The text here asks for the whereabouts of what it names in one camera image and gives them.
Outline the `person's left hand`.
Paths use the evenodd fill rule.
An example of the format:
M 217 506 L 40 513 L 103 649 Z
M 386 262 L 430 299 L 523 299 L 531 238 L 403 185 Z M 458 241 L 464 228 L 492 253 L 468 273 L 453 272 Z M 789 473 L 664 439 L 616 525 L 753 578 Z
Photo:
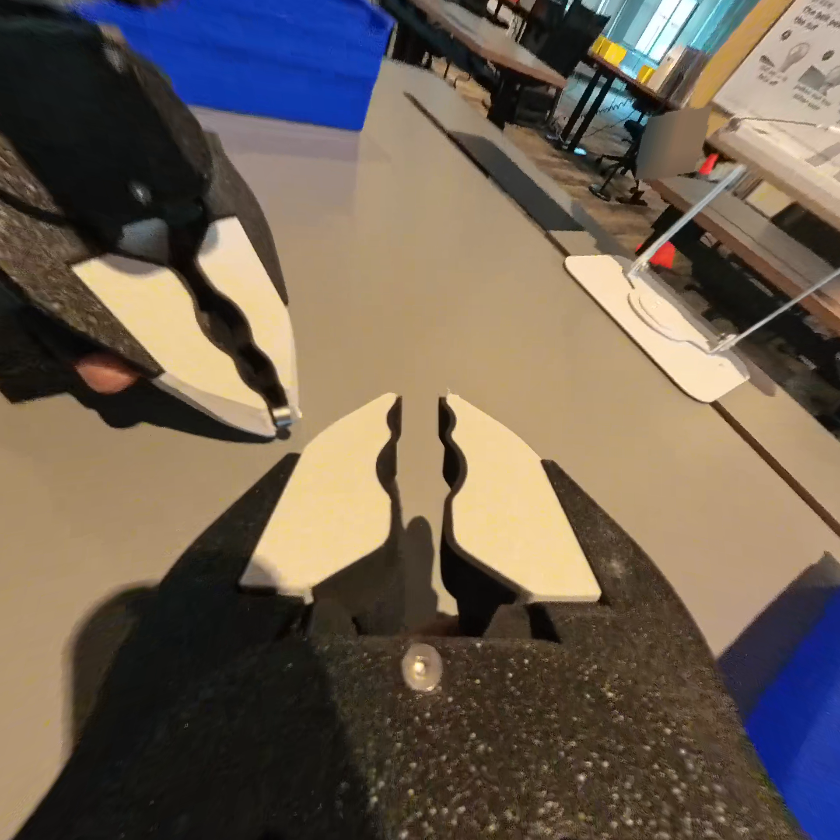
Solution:
M 142 374 L 110 353 L 89 353 L 73 363 L 73 368 L 93 392 L 111 396 L 129 390 Z

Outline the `white poster stand base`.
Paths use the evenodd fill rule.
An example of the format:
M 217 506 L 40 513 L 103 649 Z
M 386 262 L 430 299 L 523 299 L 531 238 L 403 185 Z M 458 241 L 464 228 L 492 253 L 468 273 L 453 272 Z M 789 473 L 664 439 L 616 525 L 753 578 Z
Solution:
M 736 353 L 718 340 L 646 266 L 614 255 L 572 255 L 569 275 L 688 397 L 711 404 L 749 381 Z

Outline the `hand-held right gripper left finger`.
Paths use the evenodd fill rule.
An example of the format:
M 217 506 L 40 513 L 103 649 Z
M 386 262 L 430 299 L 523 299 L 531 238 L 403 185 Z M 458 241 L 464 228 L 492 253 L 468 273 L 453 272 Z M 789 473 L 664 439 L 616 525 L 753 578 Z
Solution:
M 244 590 L 312 598 L 389 550 L 402 525 L 396 485 L 402 398 L 386 392 L 303 449 L 240 578 Z

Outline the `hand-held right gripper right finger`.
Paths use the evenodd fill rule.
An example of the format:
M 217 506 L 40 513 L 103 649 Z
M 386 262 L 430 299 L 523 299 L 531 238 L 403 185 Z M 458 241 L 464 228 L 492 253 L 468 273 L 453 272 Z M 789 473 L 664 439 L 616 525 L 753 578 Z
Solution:
M 598 602 L 602 588 L 538 454 L 460 395 L 438 409 L 442 550 L 514 603 Z

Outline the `blue plastic bin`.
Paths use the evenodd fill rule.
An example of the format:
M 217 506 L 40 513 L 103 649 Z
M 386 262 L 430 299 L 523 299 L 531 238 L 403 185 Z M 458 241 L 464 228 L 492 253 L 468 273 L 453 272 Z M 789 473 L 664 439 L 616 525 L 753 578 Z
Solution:
M 365 1 L 78 4 L 187 104 L 360 132 L 394 21 Z
M 805 834 L 839 838 L 839 631 L 824 616 L 762 694 L 747 732 Z

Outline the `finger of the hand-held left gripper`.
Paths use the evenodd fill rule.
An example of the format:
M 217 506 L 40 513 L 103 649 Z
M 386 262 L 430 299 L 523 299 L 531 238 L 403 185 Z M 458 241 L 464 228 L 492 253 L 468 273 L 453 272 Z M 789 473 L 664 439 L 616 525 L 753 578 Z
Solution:
M 276 437 L 266 399 L 207 337 L 176 273 L 113 256 L 83 261 L 72 271 L 159 365 L 153 383 L 160 390 L 240 432 Z
M 236 217 L 212 222 L 197 251 L 197 268 L 234 335 L 235 356 L 272 407 L 290 406 L 301 418 L 298 354 L 291 315 Z

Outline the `black desk mat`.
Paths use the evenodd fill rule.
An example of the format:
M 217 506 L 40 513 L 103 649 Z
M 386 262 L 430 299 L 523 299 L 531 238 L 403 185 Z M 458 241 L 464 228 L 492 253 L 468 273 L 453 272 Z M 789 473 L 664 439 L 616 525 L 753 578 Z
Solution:
M 505 152 L 478 134 L 447 129 L 413 94 L 406 98 L 444 137 L 510 199 L 523 214 L 560 244 L 588 235 L 586 228 L 526 174 Z

